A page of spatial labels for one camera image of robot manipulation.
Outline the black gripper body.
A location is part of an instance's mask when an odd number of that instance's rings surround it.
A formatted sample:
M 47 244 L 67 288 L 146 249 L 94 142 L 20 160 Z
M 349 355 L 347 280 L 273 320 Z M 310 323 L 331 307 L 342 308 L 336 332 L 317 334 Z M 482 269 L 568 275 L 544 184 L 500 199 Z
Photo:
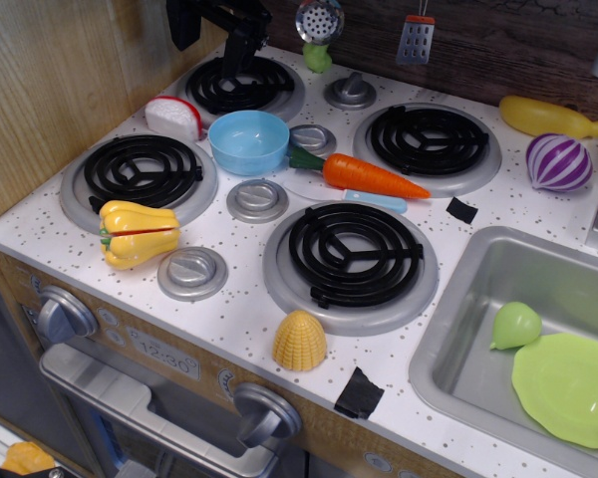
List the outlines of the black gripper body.
M 248 26 L 254 36 L 265 36 L 272 20 L 271 13 L 257 0 L 201 1 L 200 11 L 203 18 L 228 33 Z

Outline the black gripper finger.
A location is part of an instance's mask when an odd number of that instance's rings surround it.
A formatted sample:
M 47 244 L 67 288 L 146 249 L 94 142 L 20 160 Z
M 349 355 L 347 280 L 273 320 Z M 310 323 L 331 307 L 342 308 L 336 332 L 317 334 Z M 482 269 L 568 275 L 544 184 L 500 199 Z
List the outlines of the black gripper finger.
M 261 42 L 253 32 L 235 30 L 231 32 L 224 46 L 221 67 L 223 79 L 234 79 L 244 69 L 247 69 L 261 48 Z
M 184 51 L 200 39 L 201 15 L 191 1 L 167 0 L 165 7 L 171 40 Z

